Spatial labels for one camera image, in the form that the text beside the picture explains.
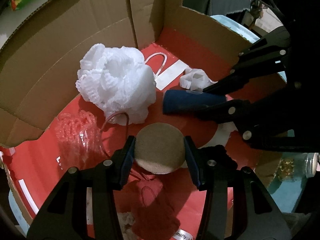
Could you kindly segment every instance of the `white rope handle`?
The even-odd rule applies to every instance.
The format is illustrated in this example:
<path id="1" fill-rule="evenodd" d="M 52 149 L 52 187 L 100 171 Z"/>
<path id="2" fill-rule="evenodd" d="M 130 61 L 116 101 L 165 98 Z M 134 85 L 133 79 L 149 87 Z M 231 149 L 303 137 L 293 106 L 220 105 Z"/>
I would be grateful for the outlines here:
<path id="1" fill-rule="evenodd" d="M 155 55 L 162 55 L 162 56 L 164 56 L 164 60 L 163 60 L 162 66 L 159 68 L 158 72 L 157 72 L 156 75 L 155 75 L 155 78 L 156 78 L 156 77 L 160 74 L 161 70 L 163 69 L 164 64 L 167 62 L 167 55 L 164 54 L 164 53 L 162 53 L 162 52 L 154 53 L 154 54 L 152 54 L 151 56 L 149 56 L 144 63 L 146 64 L 146 63 L 149 61 L 149 59 L 151 59 L 151 58 L 152 58 L 153 56 L 155 56 Z"/>

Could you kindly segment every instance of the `silver bolt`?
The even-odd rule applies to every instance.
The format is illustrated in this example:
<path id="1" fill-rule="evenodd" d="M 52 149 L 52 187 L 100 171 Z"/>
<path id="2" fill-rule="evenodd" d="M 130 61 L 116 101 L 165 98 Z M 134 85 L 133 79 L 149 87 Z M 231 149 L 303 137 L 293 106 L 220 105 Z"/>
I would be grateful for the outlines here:
<path id="1" fill-rule="evenodd" d="M 296 81 L 296 82 L 294 83 L 294 87 L 295 87 L 296 89 L 300 89 L 300 88 L 301 88 L 301 82 Z"/>
<path id="2" fill-rule="evenodd" d="M 217 162 L 214 161 L 214 160 L 208 160 L 207 164 L 208 164 L 209 166 L 215 166 L 215 165 L 217 164 Z"/>
<path id="3" fill-rule="evenodd" d="M 76 173 L 76 171 L 77 171 L 77 168 L 76 168 L 76 167 L 71 167 L 71 168 L 69 168 L 69 170 L 68 170 L 68 172 L 69 172 L 70 174 L 74 174 L 74 173 Z"/>
<path id="4" fill-rule="evenodd" d="M 112 160 L 105 160 L 104 162 L 103 162 L 103 165 L 105 165 L 105 166 L 111 166 L 112 165 Z"/>
<path id="5" fill-rule="evenodd" d="M 251 138 L 251 136 L 252 136 L 252 133 L 251 133 L 250 131 L 245 131 L 245 132 L 243 133 L 243 135 L 242 135 L 242 138 L 243 138 L 244 140 L 249 140 L 249 139 Z"/>
<path id="6" fill-rule="evenodd" d="M 230 107 L 229 110 L 228 110 L 228 114 L 234 114 L 236 111 L 236 108 L 235 107 Z"/>
<path id="7" fill-rule="evenodd" d="M 245 167 L 245 168 L 243 169 L 243 172 L 244 172 L 244 173 L 247 173 L 247 174 L 250 174 L 250 173 L 251 173 L 251 170 L 250 170 L 248 167 Z"/>

